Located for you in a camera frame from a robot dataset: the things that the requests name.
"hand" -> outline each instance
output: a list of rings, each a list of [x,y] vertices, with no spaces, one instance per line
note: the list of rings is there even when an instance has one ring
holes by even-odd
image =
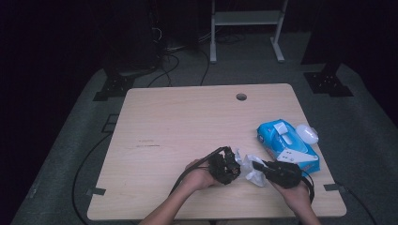
[[[197,161],[199,161],[199,159],[196,159],[195,161],[188,164],[185,167],[185,170],[187,170]],[[198,169],[195,169],[188,173],[181,181],[180,186],[187,188],[191,193],[193,193],[196,190],[205,189],[218,183],[219,182],[214,179],[214,177],[208,171],[208,162],[206,161],[201,164]]]
[[[300,182],[298,186],[292,188],[283,188],[273,182],[270,182],[283,196],[289,208],[297,213],[300,209],[311,208],[311,201],[308,188],[304,182]]]
[[[308,188],[304,182],[300,182],[298,186],[292,188],[283,188],[273,182],[270,182],[283,196],[287,206],[305,225],[319,225],[319,219],[311,207]]]

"wooden table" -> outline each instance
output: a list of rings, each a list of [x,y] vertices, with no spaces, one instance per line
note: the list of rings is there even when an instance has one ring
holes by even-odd
[[[238,100],[237,95],[246,95]],[[93,220],[142,219],[162,203],[185,166],[221,146],[239,148],[270,160],[256,139],[262,123],[284,119],[292,126],[308,124],[289,84],[251,84],[131,89],[117,121],[87,215]],[[319,217],[346,212],[317,145],[321,171],[313,208]],[[268,184],[258,187],[244,177],[228,186],[195,192],[176,219],[287,218],[294,214]]]

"tripod base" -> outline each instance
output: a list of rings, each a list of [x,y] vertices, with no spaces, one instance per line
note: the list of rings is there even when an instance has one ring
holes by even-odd
[[[314,94],[329,94],[331,97],[353,97],[347,86],[342,85],[335,74],[326,72],[306,72],[305,79]]]

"wrist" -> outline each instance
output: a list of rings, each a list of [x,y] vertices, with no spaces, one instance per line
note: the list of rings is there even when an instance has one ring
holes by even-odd
[[[186,184],[182,182],[178,187],[177,187],[178,192],[181,194],[186,195],[187,197],[191,196],[193,192],[196,191],[194,187],[191,187],[189,184]]]

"black controller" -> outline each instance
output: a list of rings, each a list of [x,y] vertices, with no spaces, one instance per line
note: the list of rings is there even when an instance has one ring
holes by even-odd
[[[253,161],[253,167],[266,176],[269,181],[283,188],[294,188],[302,180],[299,165],[281,161],[263,161],[266,166]]]

